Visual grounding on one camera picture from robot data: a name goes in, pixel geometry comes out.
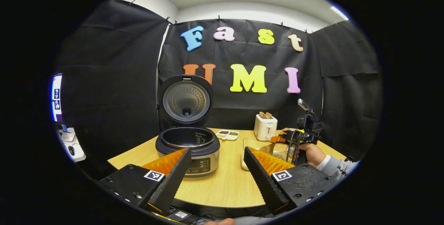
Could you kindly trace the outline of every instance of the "blue letter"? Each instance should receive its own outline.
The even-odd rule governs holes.
[[[187,51],[191,51],[199,46],[202,45],[201,42],[198,42],[196,39],[201,40],[202,39],[202,33],[199,31],[203,31],[202,26],[194,27],[191,30],[188,30],[184,33],[182,33],[180,36],[185,38],[185,41],[187,42]]]

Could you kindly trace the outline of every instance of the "rice cooker lid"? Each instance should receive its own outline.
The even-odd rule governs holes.
[[[159,90],[160,116],[173,126],[201,126],[213,105],[210,83],[200,76],[173,76]]]

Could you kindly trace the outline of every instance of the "sleeve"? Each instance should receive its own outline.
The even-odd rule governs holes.
[[[359,162],[343,161],[342,159],[336,159],[330,157],[329,161],[325,164],[324,168],[321,170],[333,179],[341,179],[347,176],[351,171],[358,165]]]

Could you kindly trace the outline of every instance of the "ceiling light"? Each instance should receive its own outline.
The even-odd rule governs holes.
[[[345,20],[348,20],[349,18],[347,18],[344,13],[342,13],[340,10],[338,10],[336,7],[332,6],[331,7],[332,10],[334,10],[336,13],[338,13],[341,17],[343,17]]]

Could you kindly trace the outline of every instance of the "black curtain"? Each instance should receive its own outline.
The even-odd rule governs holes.
[[[324,88],[322,141],[362,159],[373,143],[382,109],[376,53],[350,21],[312,34]]]
[[[202,45],[187,51],[187,42],[181,34],[194,27],[202,26]],[[218,27],[234,29],[234,41],[218,40],[213,37]],[[258,40],[259,29],[273,32],[274,43],[263,44]],[[296,51],[289,35],[301,38],[304,51]],[[213,110],[206,127],[238,130],[253,130],[255,115],[268,111],[278,120],[277,128],[295,127],[296,119],[304,111],[297,105],[298,98],[306,101],[320,115],[322,107],[322,78],[312,39],[305,32],[260,21],[242,19],[217,19],[183,22],[171,25],[165,39],[159,61],[159,83],[174,75],[184,73],[186,64],[199,66],[196,75],[204,76],[202,65],[214,64],[212,88]],[[255,65],[265,70],[266,93],[231,92],[233,85],[232,64],[242,64],[250,73]],[[298,71],[299,94],[287,93],[289,79],[286,67]]]
[[[100,172],[109,158],[159,133],[155,77],[167,25],[150,10],[109,0],[62,46],[63,119]]]

